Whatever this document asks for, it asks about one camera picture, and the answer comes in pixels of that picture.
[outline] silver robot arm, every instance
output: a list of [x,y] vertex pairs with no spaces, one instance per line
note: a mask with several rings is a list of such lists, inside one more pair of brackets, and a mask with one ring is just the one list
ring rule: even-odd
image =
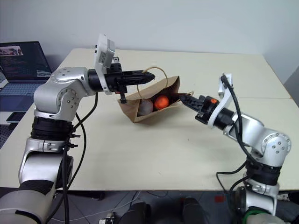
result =
[[[111,64],[114,43],[100,35],[95,50],[95,69],[84,67],[56,70],[34,94],[34,122],[19,170],[20,187],[0,199],[0,223],[45,223],[56,189],[62,187],[63,153],[76,147],[70,138],[80,137],[72,121],[83,97],[103,91],[121,95],[126,103],[127,85],[144,84],[155,76],[149,72],[122,71]],[[73,158],[66,156],[67,179]]]
[[[232,75],[226,74],[228,83],[232,86]],[[182,96],[184,105],[195,110],[196,120],[223,130],[223,134],[237,141],[235,128],[239,129],[237,112],[227,109],[232,101],[228,87],[219,79],[218,94],[220,102],[212,97]],[[285,157],[290,152],[290,138],[281,132],[268,129],[264,124],[244,113],[242,117],[242,141],[251,148],[250,155],[255,163],[247,157],[244,174],[249,178],[244,181],[244,187],[239,187],[234,194],[235,211],[244,215],[253,208],[266,211],[271,215],[276,213],[277,195],[279,192],[278,177]]]

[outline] white table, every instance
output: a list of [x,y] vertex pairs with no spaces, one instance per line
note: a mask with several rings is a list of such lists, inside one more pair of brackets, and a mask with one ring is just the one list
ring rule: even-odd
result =
[[[263,57],[123,50],[118,50],[116,55],[120,57],[123,70],[144,69],[155,60],[169,76],[180,75],[181,92],[195,90],[197,97],[199,94],[216,95],[218,77],[223,71],[231,72],[241,110],[260,119],[267,127],[290,136],[292,150],[279,182],[281,189],[299,189],[299,179],[294,178],[299,158],[296,150],[299,109]],[[92,59],[93,50],[74,49],[61,67],[92,68]],[[222,131],[210,130],[196,121],[196,113],[187,107],[165,111],[133,124],[120,110],[115,96],[104,93],[99,96],[98,108],[84,123],[87,150],[72,190],[219,190],[215,172],[231,171],[245,160],[236,142],[223,136]],[[79,115],[83,117],[88,113],[93,103],[93,97],[82,99]],[[31,131],[33,109],[29,109],[0,150],[1,187],[19,185],[17,174]],[[74,143],[83,146],[83,139]],[[81,152],[81,147],[70,151],[75,160],[74,168]],[[241,176],[242,173],[224,176],[222,180],[229,187]]]

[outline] brown paper bag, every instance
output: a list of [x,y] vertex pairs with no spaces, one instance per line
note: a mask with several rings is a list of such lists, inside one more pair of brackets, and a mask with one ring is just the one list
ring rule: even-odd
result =
[[[156,84],[153,84],[141,91],[136,92],[132,95],[127,96],[127,103],[126,104],[121,104],[120,100],[118,100],[118,103],[121,107],[121,110],[124,112],[124,114],[127,115],[128,118],[133,123],[137,123],[141,120],[144,120],[146,118],[149,118],[151,116],[156,115],[157,113],[163,112],[164,110],[169,110],[173,107],[179,106],[177,103],[179,101],[179,96],[180,95],[185,95],[186,93],[178,93],[178,88],[179,88],[179,76],[175,77],[170,77],[168,78],[168,84],[167,87],[165,86],[166,83],[166,78],[162,79]],[[158,110],[158,111],[153,111],[150,114],[144,115],[144,116],[138,116],[138,109],[139,109],[139,104],[140,101],[142,100],[140,96],[142,96],[143,99],[151,99],[154,101],[158,96],[160,95],[167,95],[169,97],[169,106]]]

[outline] floor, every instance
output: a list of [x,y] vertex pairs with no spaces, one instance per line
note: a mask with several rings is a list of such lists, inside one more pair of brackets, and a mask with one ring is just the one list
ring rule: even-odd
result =
[[[113,211],[116,216],[121,217],[129,208],[135,191],[106,192],[105,198],[101,201],[82,196],[69,195],[70,219],[72,224],[98,224],[100,218]],[[204,208],[210,223],[230,223],[230,216],[227,202],[215,202],[222,199],[223,194],[217,191],[147,191],[137,192],[137,202],[146,202],[151,205],[152,223],[155,224],[181,224],[180,202],[187,196],[194,197]],[[59,194],[52,207],[59,201]],[[54,219],[49,224],[61,224],[64,219],[64,208],[60,207]]]

